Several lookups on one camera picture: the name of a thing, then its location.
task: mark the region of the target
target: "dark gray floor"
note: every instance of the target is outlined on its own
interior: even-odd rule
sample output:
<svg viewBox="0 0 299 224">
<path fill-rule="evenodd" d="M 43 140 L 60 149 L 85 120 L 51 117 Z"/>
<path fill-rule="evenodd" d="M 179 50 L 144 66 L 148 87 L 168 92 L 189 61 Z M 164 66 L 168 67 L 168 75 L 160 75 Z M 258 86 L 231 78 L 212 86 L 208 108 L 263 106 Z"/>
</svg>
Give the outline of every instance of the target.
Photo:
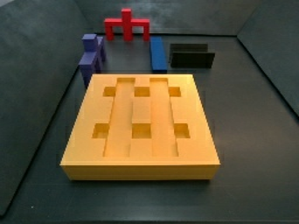
<svg viewBox="0 0 299 224">
<path fill-rule="evenodd" d="M 221 162 L 215 179 L 68 181 L 59 162 L 84 95 L 76 73 L 0 221 L 299 221 L 298 117 L 235 38 L 163 41 L 167 51 L 184 42 L 208 43 L 216 52 L 211 70 L 172 70 L 195 74 Z M 107 43 L 107 72 L 145 73 L 147 50 L 140 37 Z"/>
</svg>

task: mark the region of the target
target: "orange block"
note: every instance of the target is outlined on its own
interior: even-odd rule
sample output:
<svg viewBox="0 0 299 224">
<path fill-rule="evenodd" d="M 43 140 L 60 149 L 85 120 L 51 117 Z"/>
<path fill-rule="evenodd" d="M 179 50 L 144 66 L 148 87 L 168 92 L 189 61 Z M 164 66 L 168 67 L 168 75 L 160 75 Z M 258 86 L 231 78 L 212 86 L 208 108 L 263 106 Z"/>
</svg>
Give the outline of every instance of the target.
<svg viewBox="0 0 299 224">
<path fill-rule="evenodd" d="M 220 166 L 191 74 L 95 74 L 60 161 L 69 179 L 212 179 Z"/>
</svg>

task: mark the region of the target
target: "red t-shaped block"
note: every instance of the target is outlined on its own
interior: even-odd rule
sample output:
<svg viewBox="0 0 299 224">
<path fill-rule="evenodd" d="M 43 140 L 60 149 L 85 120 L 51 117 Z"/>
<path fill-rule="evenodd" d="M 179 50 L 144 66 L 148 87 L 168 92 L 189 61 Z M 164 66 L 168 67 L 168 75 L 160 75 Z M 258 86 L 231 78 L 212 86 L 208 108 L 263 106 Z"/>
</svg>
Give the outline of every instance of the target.
<svg viewBox="0 0 299 224">
<path fill-rule="evenodd" d="M 133 26 L 144 27 L 144 41 L 149 40 L 149 19 L 147 18 L 132 18 L 131 9 L 121 10 L 121 18 L 107 18 L 104 21 L 107 40 L 113 40 L 113 26 L 121 26 L 124 30 L 124 41 L 133 40 Z"/>
</svg>

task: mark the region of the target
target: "purple block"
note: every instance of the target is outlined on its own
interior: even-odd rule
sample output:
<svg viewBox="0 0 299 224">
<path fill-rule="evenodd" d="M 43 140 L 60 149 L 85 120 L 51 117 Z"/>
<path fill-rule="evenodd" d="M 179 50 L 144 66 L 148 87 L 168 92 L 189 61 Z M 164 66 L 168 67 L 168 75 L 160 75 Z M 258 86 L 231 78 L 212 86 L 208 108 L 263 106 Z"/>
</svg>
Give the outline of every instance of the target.
<svg viewBox="0 0 299 224">
<path fill-rule="evenodd" d="M 81 41 L 85 52 L 95 52 L 99 49 L 99 39 L 96 34 L 84 34 Z"/>
<path fill-rule="evenodd" d="M 107 53 L 103 37 L 97 37 L 96 34 L 85 34 L 81 40 L 85 52 L 79 62 L 79 70 L 87 88 L 92 74 L 101 72 L 103 61 L 107 60 Z"/>
<path fill-rule="evenodd" d="M 79 67 L 81 69 L 89 69 L 89 67 L 93 67 L 96 64 L 96 59 L 97 59 L 97 53 L 96 52 L 84 52 L 80 62 L 79 62 Z"/>
</svg>

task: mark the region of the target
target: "blue block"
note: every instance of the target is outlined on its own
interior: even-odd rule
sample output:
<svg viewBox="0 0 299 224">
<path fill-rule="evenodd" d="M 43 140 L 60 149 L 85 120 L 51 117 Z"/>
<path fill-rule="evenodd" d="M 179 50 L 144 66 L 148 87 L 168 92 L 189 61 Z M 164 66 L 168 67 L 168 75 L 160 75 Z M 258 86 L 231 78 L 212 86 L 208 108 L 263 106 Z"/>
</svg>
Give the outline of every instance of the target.
<svg viewBox="0 0 299 224">
<path fill-rule="evenodd" d="M 167 74 L 164 43 L 160 37 L 151 37 L 151 59 L 155 74 Z"/>
</svg>

